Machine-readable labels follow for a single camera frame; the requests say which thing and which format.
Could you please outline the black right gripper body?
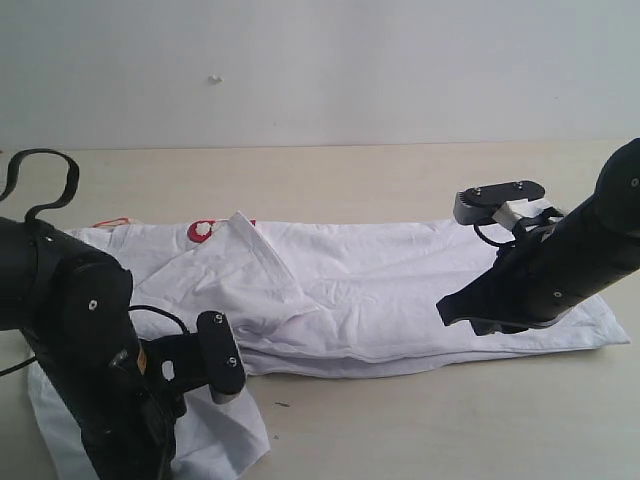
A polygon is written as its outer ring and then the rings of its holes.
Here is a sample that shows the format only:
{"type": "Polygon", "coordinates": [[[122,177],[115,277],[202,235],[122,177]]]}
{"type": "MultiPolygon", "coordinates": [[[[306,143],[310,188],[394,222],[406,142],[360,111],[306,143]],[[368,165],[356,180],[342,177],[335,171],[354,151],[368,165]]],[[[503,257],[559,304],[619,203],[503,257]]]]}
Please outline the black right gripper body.
{"type": "Polygon", "coordinates": [[[516,224],[514,240],[498,249],[496,261],[482,275],[479,311],[474,314],[474,332],[515,334],[547,328],[565,313],[564,293],[544,269],[549,260],[546,244],[561,219],[524,220],[516,224]]]}

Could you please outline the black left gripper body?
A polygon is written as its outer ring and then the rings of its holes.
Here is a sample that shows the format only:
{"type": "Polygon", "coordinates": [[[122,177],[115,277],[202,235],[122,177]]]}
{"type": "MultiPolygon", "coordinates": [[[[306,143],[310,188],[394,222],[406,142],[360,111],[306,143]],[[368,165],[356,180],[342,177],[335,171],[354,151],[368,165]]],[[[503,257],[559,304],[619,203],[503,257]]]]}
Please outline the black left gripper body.
{"type": "Polygon", "coordinates": [[[99,373],[96,412],[103,423],[81,433],[98,477],[172,479],[184,394],[206,382],[197,336],[170,335],[120,347],[99,373]]]}

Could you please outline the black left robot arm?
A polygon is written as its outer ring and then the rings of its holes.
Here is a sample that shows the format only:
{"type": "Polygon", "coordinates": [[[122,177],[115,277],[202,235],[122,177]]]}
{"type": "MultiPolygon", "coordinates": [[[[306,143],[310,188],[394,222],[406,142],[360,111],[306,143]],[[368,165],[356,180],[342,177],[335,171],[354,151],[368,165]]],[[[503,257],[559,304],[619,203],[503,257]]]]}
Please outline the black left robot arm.
{"type": "Polygon", "coordinates": [[[101,479],[169,479],[183,389],[162,364],[209,337],[142,340],[133,278],[110,255],[44,223],[1,221],[1,327],[17,330],[80,429],[101,479]]]}

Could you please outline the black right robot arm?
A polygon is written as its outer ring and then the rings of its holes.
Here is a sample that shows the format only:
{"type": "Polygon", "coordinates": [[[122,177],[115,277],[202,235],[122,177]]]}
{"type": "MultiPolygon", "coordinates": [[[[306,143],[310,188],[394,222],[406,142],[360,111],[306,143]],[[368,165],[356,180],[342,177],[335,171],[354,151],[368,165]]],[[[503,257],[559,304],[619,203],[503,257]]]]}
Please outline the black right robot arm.
{"type": "Polygon", "coordinates": [[[444,325],[520,333],[567,311],[639,268],[639,142],[617,149],[593,193],[567,214],[544,188],[514,181],[457,193],[454,218],[496,248],[492,267],[436,308],[444,325]]]}

